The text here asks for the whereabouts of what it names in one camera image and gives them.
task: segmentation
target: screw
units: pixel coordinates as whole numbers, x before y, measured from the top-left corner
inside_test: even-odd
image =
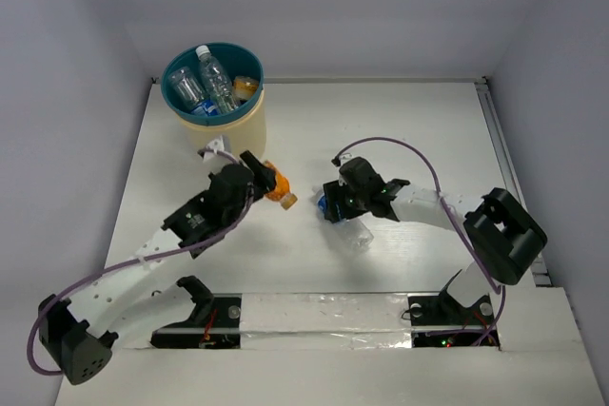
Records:
[[[493,315],[493,306],[491,306],[491,303],[481,303],[480,312],[485,317],[492,316]]]
[[[241,308],[239,306],[230,306],[228,308],[228,316],[231,319],[238,319],[241,316]]]
[[[422,316],[422,308],[418,303],[412,303],[410,305],[410,316],[413,318],[419,318]]]

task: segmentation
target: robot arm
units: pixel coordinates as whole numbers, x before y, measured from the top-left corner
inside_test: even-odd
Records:
[[[210,174],[209,189],[169,216],[123,263],[129,268],[116,268],[68,299],[51,295],[40,304],[39,312],[48,309],[41,314],[39,338],[70,383],[91,379],[108,364],[112,350],[133,337],[151,335],[176,321],[205,325],[213,319],[214,297],[189,275],[192,262],[276,186],[274,170],[248,151],[241,159],[245,164],[228,164]],[[194,306],[186,313],[184,306],[176,305],[188,301]]]
[[[495,188],[483,197],[442,194],[407,180],[385,182],[361,157],[340,166],[339,180],[324,184],[324,216],[331,222],[372,213],[396,222],[422,222],[467,234],[478,263],[455,275],[439,294],[445,313],[466,315],[487,294],[490,278],[514,285],[547,243],[547,237],[514,197]]]

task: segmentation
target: blue bottle label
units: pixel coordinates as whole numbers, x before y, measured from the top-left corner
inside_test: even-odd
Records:
[[[192,111],[190,111],[190,113],[195,114],[197,116],[216,116],[220,114],[220,111],[218,111],[218,108],[214,105],[212,101],[205,100],[201,104],[196,106]]]
[[[317,207],[320,208],[322,213],[325,214],[327,209],[327,199],[325,198],[325,195],[322,195],[322,197],[317,201]]]

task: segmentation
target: orange object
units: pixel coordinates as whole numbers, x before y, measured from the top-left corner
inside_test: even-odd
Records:
[[[281,174],[275,165],[269,161],[265,161],[265,166],[275,170],[275,188],[265,194],[269,200],[273,202],[279,202],[283,209],[289,209],[295,202],[298,201],[298,197],[289,191],[289,181]]]

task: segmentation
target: bucket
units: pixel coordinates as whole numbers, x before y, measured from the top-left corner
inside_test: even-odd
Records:
[[[197,150],[218,136],[225,135],[230,152],[235,157],[248,149],[260,158],[265,153],[266,146],[265,92],[262,91],[254,108],[232,123],[198,126],[182,118],[180,123],[186,128],[188,140]]]
[[[179,68],[188,67],[199,79],[199,59],[195,52],[197,47],[193,47],[179,54],[163,72],[161,78],[163,98],[179,116],[181,124],[187,128],[188,138],[195,147],[203,147],[218,135],[226,135],[233,154],[239,155],[245,149],[249,149],[260,157],[263,155],[266,145],[266,122],[262,97],[265,78],[263,67],[258,58],[245,48],[230,43],[206,45],[211,54],[220,61],[232,81],[236,76],[248,76],[260,82],[253,96],[237,109],[226,114],[200,116],[187,112],[182,99],[171,87],[168,75]]]

